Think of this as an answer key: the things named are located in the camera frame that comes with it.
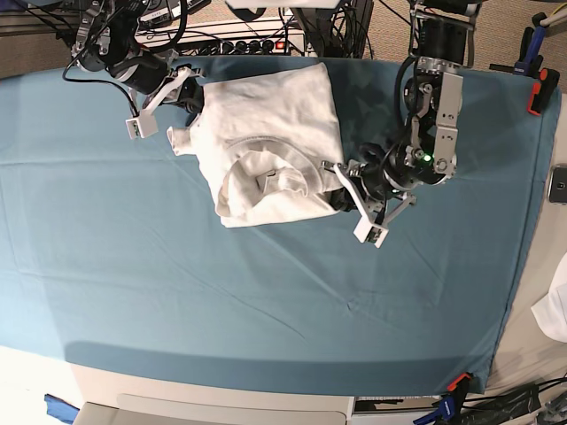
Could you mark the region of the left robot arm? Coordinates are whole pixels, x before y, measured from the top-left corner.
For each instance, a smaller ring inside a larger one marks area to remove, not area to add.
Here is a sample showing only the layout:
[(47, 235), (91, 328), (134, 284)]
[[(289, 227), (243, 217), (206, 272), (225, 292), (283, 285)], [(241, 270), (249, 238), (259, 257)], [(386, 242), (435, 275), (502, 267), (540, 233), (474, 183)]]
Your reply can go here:
[(474, 64), (479, 1), (412, 1), (408, 56), (396, 74), (396, 128), (383, 146), (364, 143), (362, 160), (346, 166), (378, 224), (391, 199), (407, 201), (412, 189), (438, 185), (456, 169), (457, 119), (462, 108), (461, 69)]

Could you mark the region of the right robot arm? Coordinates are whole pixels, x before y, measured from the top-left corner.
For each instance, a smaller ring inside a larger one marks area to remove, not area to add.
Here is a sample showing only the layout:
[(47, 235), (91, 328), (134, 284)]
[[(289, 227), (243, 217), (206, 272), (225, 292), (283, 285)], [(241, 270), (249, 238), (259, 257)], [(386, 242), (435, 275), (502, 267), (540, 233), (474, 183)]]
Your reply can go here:
[(149, 8), (147, 1), (92, 1), (81, 15), (63, 80), (113, 86), (127, 99), (130, 116), (139, 117), (134, 95), (152, 100), (181, 75), (182, 68), (172, 64), (179, 57), (178, 43), (187, 27), (189, 4), (181, 1), (179, 5), (174, 36), (147, 47), (136, 39), (141, 18)]

